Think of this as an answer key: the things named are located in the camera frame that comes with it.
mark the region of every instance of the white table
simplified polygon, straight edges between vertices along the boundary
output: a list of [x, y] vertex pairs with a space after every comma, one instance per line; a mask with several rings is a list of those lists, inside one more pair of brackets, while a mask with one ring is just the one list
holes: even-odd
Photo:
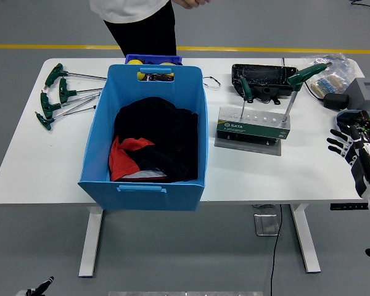
[[[308, 66], [303, 59], [286, 59], [285, 62], [286, 66], [299, 70]], [[79, 276], [91, 277], [102, 209], [77, 182], [93, 112], [61, 117], [52, 124], [51, 131], [43, 128], [35, 116], [35, 111], [42, 114], [39, 94], [48, 74], [58, 63], [68, 72], [106, 76], [110, 65], [123, 64], [124, 59], [50, 59], [44, 63], [0, 167], [0, 205], [88, 207], [90, 216]], [[353, 63], [357, 76], [363, 77]], [[213, 76], [222, 84], [218, 91], [205, 89], [209, 148], [207, 180], [201, 202], [291, 204], [306, 271], [320, 272], [304, 209], [310, 203], [364, 202], [356, 194], [349, 166], [327, 149], [326, 138], [334, 127], [337, 112], [325, 109], [303, 87], [290, 113], [291, 131], [282, 141], [282, 156], [214, 147], [219, 107], [242, 105], [242, 99], [231, 84], [232, 64], [282, 65], [282, 59], [183, 59], [183, 64], [200, 67], [204, 76]], [[102, 81], [70, 77], [67, 83], [68, 89], [78, 91], [104, 85]], [[59, 79], [48, 89], [52, 104], [59, 102], [58, 84]], [[281, 105], [274, 105], [255, 101], [247, 108], [284, 113], [289, 98], [281, 102]]]

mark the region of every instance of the blue plastic bin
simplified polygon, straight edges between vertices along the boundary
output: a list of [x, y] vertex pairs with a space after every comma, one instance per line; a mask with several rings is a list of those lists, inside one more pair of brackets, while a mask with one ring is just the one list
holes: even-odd
[[125, 59], [125, 64], [130, 60], [143, 60], [144, 64], [152, 63], [152, 65], [160, 65], [161, 63], [181, 63], [183, 58], [179, 55], [146, 55], [146, 54], [128, 54]]
[[[137, 72], [174, 73], [174, 81], [139, 81]], [[198, 178], [175, 183], [111, 182], [108, 159], [117, 113], [145, 97], [158, 96], [197, 113]], [[96, 107], [78, 183], [104, 210], [196, 211], [205, 187], [208, 153], [207, 103], [202, 72], [176, 65], [112, 65]]]

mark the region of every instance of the black tray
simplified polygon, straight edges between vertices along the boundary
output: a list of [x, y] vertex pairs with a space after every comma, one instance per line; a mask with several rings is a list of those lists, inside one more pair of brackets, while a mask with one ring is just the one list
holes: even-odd
[[232, 66], [232, 84], [240, 96], [244, 96], [241, 78], [244, 77], [252, 91], [253, 98], [262, 101], [273, 100], [280, 104], [277, 96], [290, 96], [294, 86], [287, 78], [297, 72], [295, 67], [234, 64]]

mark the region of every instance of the gray box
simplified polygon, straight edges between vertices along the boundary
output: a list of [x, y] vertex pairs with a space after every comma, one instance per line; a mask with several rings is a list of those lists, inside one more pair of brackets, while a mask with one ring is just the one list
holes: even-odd
[[348, 110], [370, 112], [370, 78], [355, 78], [344, 94], [348, 94], [350, 97]]

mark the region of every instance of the human hand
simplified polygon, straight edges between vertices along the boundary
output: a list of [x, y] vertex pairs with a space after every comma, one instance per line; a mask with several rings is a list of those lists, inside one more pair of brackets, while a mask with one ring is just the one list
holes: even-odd
[[171, 0], [172, 2], [182, 6], [185, 9], [192, 9], [199, 5], [204, 5], [206, 2], [210, 3], [211, 0]]

